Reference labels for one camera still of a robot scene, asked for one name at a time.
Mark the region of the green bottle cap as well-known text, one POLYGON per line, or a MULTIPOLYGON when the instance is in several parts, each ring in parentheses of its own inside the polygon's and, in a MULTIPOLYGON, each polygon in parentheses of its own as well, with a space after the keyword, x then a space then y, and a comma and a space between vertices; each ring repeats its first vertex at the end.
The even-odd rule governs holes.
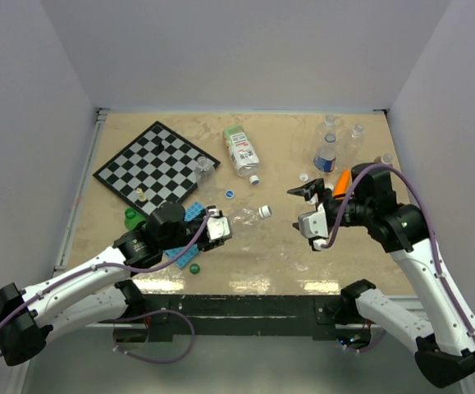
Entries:
POLYGON ((198 273, 200 273, 200 266, 199 266, 198 264, 196 264, 196 263, 192 263, 192 264, 190 265, 190 272, 191 272, 192 274, 198 274, 198 273))

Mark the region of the green plastic bottle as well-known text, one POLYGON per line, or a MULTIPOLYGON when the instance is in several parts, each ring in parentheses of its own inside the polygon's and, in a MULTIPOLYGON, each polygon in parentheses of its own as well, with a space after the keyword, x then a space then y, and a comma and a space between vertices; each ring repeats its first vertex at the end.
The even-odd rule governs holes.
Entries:
POLYGON ((145 222, 145 217, 133 208, 124 211, 124 225, 128 231, 134 230, 140 223, 145 222))

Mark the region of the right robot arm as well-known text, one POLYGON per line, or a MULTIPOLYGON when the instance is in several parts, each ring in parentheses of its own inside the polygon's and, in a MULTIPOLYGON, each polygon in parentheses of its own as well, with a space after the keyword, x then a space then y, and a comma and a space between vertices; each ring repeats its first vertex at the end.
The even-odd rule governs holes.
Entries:
POLYGON ((415 189, 397 169, 361 163, 353 181, 335 197, 318 178, 290 189, 312 201, 312 211, 299 215, 294 228, 315 252, 330 249, 340 227, 363 227, 404 273, 420 301, 425 319, 391 301, 368 280, 341 290, 336 309, 340 323, 361 319, 380 326, 406 346, 422 375, 443 388, 475 373, 475 313, 466 303, 441 256, 432 222, 421 199, 398 202, 393 176, 415 189))

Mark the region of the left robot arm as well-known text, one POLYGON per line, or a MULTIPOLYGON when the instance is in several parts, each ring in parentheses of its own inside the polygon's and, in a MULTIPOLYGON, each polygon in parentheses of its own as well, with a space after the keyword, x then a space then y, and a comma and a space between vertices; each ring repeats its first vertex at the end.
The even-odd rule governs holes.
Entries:
POLYGON ((46 345, 93 323, 129 323, 167 314, 150 309, 134 276, 155 273, 197 247, 209 251, 231 238, 231 222, 214 206, 191 220, 180 203, 165 203, 104 251, 58 277, 0 289, 0 358, 9 366, 35 357, 46 345))

